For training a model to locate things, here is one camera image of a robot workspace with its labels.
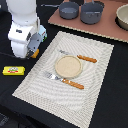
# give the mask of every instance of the placemat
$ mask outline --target placemat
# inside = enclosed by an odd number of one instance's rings
[[[59,15],[59,9],[57,9],[48,20],[48,23],[105,38],[110,38],[122,42],[128,42],[128,31],[120,28],[116,23],[117,9],[120,6],[128,4],[128,2],[123,3],[126,2],[126,0],[125,1],[122,0],[122,2],[109,1],[109,0],[100,0],[100,1],[104,3],[105,7],[103,9],[103,13],[100,21],[96,24],[88,25],[80,20],[81,6],[79,7],[79,16],[77,18],[72,20],[63,19]]]
[[[88,128],[113,47],[60,31],[13,96],[80,128]],[[54,64],[64,56],[58,50],[97,59],[97,63],[81,60],[82,73],[79,77],[71,79],[84,85],[83,90],[44,77],[44,71],[56,74]]]

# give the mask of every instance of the plate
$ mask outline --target plate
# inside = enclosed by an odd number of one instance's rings
[[[63,78],[74,78],[81,73],[82,63],[77,57],[66,55],[57,60],[55,70]]]

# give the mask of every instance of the white placemat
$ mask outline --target white placemat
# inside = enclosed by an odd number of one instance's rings
[[[84,90],[43,75],[44,71],[56,74],[55,62],[64,56],[58,50],[97,59],[97,63],[81,60],[83,71],[72,79],[84,85]],[[88,128],[112,50],[110,44],[59,32],[13,96],[80,128]]]

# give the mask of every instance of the black tabletop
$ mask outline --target black tabletop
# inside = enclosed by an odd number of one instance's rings
[[[103,37],[98,37],[67,28],[50,25],[48,19],[57,8],[41,7],[41,4],[60,4],[62,0],[37,0],[37,14],[46,28],[48,38],[41,43],[36,59],[20,60],[0,54],[0,105],[30,116],[51,128],[78,128],[42,109],[12,96],[37,60],[59,31],[71,33],[114,45],[114,49],[102,83],[89,128],[127,128],[128,127],[128,44]],[[13,55],[8,31],[11,26],[11,14],[0,15],[0,52]],[[23,76],[4,76],[5,66],[24,66]]]

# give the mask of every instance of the wooden knife handle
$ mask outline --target wooden knife handle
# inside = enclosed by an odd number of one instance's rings
[[[93,62],[93,63],[96,63],[96,62],[97,62],[96,59],[89,58],[89,57],[86,57],[86,56],[77,55],[77,57],[78,57],[79,59],[86,60],[86,61],[90,61],[90,62]]]
[[[78,83],[75,83],[75,82],[72,82],[72,81],[67,80],[67,79],[63,79],[62,82],[65,83],[65,84],[69,84],[71,86],[74,86],[76,88],[79,88],[79,89],[84,89],[84,86],[83,85],[78,84]]]

